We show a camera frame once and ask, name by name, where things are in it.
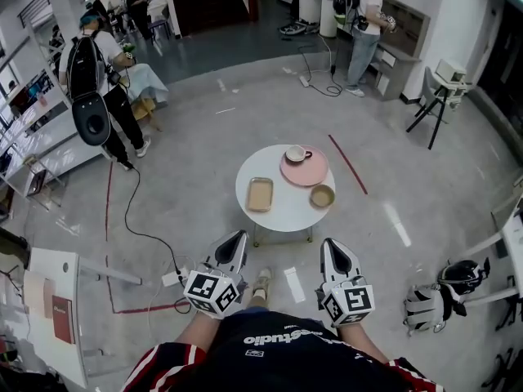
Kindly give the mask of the grey chair with black legs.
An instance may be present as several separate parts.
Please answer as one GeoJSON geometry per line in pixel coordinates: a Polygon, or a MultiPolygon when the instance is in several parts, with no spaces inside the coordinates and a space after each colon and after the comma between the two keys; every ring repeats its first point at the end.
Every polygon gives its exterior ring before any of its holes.
{"type": "Polygon", "coordinates": [[[464,79],[463,82],[451,83],[441,79],[436,71],[430,67],[425,68],[422,83],[422,98],[424,102],[421,108],[415,114],[413,123],[407,128],[406,132],[410,133],[425,117],[432,114],[435,107],[439,108],[436,114],[436,125],[432,131],[428,149],[431,150],[436,140],[440,125],[443,123],[444,113],[447,109],[456,110],[463,97],[468,93],[468,85],[464,79]]]}

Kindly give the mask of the person's right forearm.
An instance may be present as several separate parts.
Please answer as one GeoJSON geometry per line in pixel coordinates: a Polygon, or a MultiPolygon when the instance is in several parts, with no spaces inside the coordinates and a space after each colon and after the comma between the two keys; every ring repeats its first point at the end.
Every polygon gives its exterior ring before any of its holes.
{"type": "Polygon", "coordinates": [[[345,343],[377,361],[383,364],[389,362],[389,358],[371,341],[360,323],[342,325],[337,328],[337,334],[345,343]]]}

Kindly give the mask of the white cylindrical bin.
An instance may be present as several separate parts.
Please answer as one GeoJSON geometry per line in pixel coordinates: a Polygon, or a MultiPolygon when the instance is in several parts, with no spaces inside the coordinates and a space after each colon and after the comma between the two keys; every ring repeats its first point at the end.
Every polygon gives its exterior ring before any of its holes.
{"type": "Polygon", "coordinates": [[[321,1],[319,35],[323,38],[335,38],[337,35],[337,21],[335,19],[333,0],[321,1]]]}
{"type": "Polygon", "coordinates": [[[299,0],[298,18],[308,24],[320,22],[322,0],[299,0]]]}

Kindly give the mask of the dark glass entrance door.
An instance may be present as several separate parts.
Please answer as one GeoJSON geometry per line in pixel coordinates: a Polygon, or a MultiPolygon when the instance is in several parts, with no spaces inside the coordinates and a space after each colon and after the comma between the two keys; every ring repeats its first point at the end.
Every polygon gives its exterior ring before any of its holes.
{"type": "Polygon", "coordinates": [[[510,2],[479,86],[523,137],[523,11],[510,2]]]}

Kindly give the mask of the black helmet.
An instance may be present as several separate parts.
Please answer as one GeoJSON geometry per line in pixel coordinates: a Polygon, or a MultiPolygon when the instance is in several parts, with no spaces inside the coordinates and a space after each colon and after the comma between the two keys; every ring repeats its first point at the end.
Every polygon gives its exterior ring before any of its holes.
{"type": "Polygon", "coordinates": [[[489,258],[483,265],[473,260],[462,260],[448,264],[439,272],[438,283],[450,285],[459,296],[473,293],[489,277],[489,258]]]}

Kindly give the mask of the small metal frame chair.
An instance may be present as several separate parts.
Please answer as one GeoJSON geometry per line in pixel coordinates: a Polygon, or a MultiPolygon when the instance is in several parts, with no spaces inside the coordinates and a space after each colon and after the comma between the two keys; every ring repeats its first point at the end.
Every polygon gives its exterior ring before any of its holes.
{"type": "Polygon", "coordinates": [[[50,211],[52,206],[61,207],[61,201],[55,200],[53,197],[53,188],[50,184],[56,182],[65,188],[65,183],[35,154],[28,155],[23,160],[23,165],[29,171],[24,196],[47,211],[50,211]]]}

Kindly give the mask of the white desk with round hole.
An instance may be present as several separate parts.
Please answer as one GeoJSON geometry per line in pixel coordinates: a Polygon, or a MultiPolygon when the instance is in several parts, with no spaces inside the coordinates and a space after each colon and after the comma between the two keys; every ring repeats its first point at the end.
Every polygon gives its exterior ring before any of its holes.
{"type": "Polygon", "coordinates": [[[55,251],[33,248],[29,261],[29,273],[35,273],[51,282],[51,294],[70,302],[68,333],[70,342],[55,335],[52,318],[38,312],[29,312],[29,342],[34,353],[62,377],[84,389],[88,387],[84,357],[87,351],[82,347],[78,320],[78,287],[81,273],[98,277],[116,278],[140,286],[142,279],[85,259],[76,252],[55,251]]]}

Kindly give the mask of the beige small appliance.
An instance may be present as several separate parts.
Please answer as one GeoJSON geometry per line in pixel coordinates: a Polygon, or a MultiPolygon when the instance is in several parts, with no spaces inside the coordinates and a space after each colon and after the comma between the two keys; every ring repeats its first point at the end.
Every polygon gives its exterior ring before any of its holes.
{"type": "Polygon", "coordinates": [[[446,82],[457,83],[464,81],[467,71],[452,60],[441,59],[436,67],[436,74],[446,82]]]}

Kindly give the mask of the beige rectangular tray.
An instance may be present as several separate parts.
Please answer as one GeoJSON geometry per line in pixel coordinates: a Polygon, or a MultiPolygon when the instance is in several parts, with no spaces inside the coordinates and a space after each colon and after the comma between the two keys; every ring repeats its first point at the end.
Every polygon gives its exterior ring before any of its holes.
{"type": "Polygon", "coordinates": [[[251,212],[268,212],[273,198],[273,180],[254,177],[248,185],[246,208],[251,212]]]}

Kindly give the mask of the person's black red-striped shirt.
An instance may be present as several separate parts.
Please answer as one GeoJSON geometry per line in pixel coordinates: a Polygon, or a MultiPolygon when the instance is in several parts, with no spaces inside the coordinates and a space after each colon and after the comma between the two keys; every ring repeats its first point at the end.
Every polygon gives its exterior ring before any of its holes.
{"type": "Polygon", "coordinates": [[[207,353],[164,342],[121,392],[446,392],[408,360],[383,364],[322,323],[275,311],[224,318],[207,353]]]}

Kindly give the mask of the red floor tape strip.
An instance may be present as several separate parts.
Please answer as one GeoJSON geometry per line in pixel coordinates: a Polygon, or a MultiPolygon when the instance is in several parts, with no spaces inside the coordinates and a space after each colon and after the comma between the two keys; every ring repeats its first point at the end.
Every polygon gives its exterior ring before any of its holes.
{"type": "Polygon", "coordinates": [[[340,146],[340,144],[338,144],[338,142],[335,140],[333,135],[329,134],[328,137],[329,137],[330,141],[332,142],[332,144],[334,145],[334,147],[336,148],[336,150],[341,155],[341,157],[342,157],[343,161],[345,162],[345,164],[348,166],[349,170],[351,171],[351,174],[354,176],[354,178],[355,178],[356,182],[358,183],[360,189],[362,190],[363,194],[366,195],[366,196],[369,195],[369,192],[368,192],[367,188],[365,187],[364,182],[361,180],[357,170],[352,165],[350,159],[346,156],[346,154],[343,151],[343,149],[340,146]]]}

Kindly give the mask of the person's left forearm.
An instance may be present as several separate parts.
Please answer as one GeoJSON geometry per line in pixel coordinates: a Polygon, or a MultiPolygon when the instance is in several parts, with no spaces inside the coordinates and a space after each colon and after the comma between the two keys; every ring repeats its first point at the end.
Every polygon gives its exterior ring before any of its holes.
{"type": "Polygon", "coordinates": [[[220,325],[220,319],[214,319],[202,312],[197,312],[187,327],[176,338],[175,342],[195,345],[207,353],[212,346],[220,325]]]}

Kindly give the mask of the dark chair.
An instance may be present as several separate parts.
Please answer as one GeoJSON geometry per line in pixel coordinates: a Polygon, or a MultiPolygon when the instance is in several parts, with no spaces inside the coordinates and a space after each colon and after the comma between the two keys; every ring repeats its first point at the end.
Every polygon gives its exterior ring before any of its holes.
{"type": "Polygon", "coordinates": [[[156,6],[148,6],[147,19],[151,42],[156,41],[158,31],[163,31],[167,40],[170,39],[172,32],[169,24],[170,12],[167,3],[156,6]]]}

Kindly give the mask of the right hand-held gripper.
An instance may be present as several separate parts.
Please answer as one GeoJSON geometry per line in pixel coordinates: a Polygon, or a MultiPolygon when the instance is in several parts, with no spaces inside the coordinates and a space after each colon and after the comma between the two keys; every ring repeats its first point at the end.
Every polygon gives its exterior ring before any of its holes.
{"type": "Polygon", "coordinates": [[[332,327],[359,323],[375,310],[373,287],[361,275],[359,259],[347,245],[326,238],[320,262],[324,282],[315,294],[318,309],[327,313],[332,327]]]}

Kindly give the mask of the white metal frame desk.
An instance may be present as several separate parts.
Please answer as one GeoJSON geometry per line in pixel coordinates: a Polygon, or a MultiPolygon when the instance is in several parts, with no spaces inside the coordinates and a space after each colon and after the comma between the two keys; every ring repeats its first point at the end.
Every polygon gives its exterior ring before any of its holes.
{"type": "Polygon", "coordinates": [[[511,260],[512,269],[514,270],[515,286],[508,287],[502,291],[490,293],[472,299],[466,299],[463,304],[468,306],[485,305],[491,302],[500,301],[511,296],[518,296],[523,299],[523,192],[516,200],[509,217],[495,234],[479,242],[477,245],[470,247],[465,252],[458,254],[458,258],[469,257],[482,252],[487,247],[491,247],[503,241],[507,250],[507,255],[511,260]]]}

